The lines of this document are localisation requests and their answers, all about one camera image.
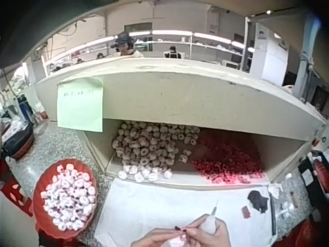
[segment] red container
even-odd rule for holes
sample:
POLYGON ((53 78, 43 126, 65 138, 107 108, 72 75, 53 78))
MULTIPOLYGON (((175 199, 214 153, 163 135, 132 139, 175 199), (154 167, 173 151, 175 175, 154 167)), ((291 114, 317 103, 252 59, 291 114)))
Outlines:
POLYGON ((80 172, 87 172, 90 175, 90 181, 92 185, 97 188, 96 179, 93 175, 93 172, 89 169, 89 167, 82 163, 79 160, 74 158, 67 158, 62 161, 58 161, 52 164, 40 177, 39 181, 36 184, 34 195, 33 195, 33 211, 36 218, 36 221, 39 227, 45 231, 45 233, 53 238, 62 238, 62 239, 69 239, 76 237, 80 232, 85 230, 90 223, 91 219, 94 216, 94 211, 91 215, 89 215, 87 221, 85 222, 85 226, 78 230, 66 230, 64 232, 60 231, 57 226, 52 223, 52 217, 48 215, 47 212, 44 211, 43 205, 45 204, 45 200, 41 198, 40 193, 46 190, 46 186, 52 183, 52 177, 57 175, 57 167, 62 165, 64 168, 67 164, 73 164, 75 169, 80 172))

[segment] fluorescent light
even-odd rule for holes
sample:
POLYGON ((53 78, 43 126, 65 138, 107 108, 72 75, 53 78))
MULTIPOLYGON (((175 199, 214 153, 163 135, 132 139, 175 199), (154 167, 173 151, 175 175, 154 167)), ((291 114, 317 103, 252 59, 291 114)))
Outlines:
POLYGON ((245 48, 244 44, 241 44, 237 41, 232 41, 232 45, 235 46, 235 47, 241 48, 241 49, 245 48))
POLYGON ((192 32, 189 31, 178 31, 178 30, 153 30, 152 34, 164 34, 164 35, 182 35, 191 36, 192 32))
POLYGON ((49 65, 50 63, 54 63, 56 62, 57 60, 60 60, 70 54, 72 54, 73 52, 77 51, 77 50, 82 50, 82 49, 85 49, 87 47, 90 47, 90 46, 93 46, 93 45, 98 45, 98 44, 101 44, 101 43, 104 43, 104 42, 108 42, 108 41, 111 41, 113 40, 114 37, 113 36, 110 36, 110 37, 106 37, 106 38, 101 38, 101 39, 98 39, 98 40, 93 40, 91 42, 88 42, 88 43, 85 43, 83 45, 79 45, 79 46, 76 46, 70 50, 67 50, 55 57, 53 57, 52 59, 48 60, 47 62, 45 62, 45 66, 49 65))
POLYGON ((196 36, 198 38, 208 39, 208 40, 215 40, 215 41, 223 42, 223 43, 226 43, 226 44, 231 43, 231 41, 229 39, 225 39, 225 38, 222 38, 222 37, 218 37, 218 36, 214 36, 214 35, 210 35, 210 34, 205 34, 205 33, 196 32, 194 34, 194 36, 196 36))
POLYGON ((142 36, 142 35, 150 35, 151 32, 150 31, 143 31, 143 32, 130 32, 129 35, 131 37, 134 37, 134 36, 142 36))

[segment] sticky note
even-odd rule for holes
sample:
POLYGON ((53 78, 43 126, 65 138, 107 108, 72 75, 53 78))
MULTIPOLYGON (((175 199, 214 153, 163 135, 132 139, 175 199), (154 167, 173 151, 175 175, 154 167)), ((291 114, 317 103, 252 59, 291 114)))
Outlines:
POLYGON ((103 82, 96 78, 65 80, 58 84, 57 125, 103 131, 103 82))

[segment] white paper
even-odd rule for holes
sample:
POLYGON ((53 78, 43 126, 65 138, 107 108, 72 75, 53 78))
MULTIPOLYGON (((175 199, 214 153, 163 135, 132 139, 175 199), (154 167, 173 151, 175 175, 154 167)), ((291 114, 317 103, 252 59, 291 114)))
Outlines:
POLYGON ((228 226, 232 247, 271 246, 271 210, 261 214, 250 208, 251 218, 244 219, 242 207, 252 190, 268 197, 267 187, 235 190, 182 190, 136 184, 115 179, 107 195, 95 238, 109 247, 127 247, 154 228, 184 227, 199 216, 211 213, 228 226))
POLYGON ((307 169, 306 171, 304 171, 302 173, 302 177, 304 179, 305 185, 308 186, 313 182, 313 176, 312 173, 309 169, 307 169))

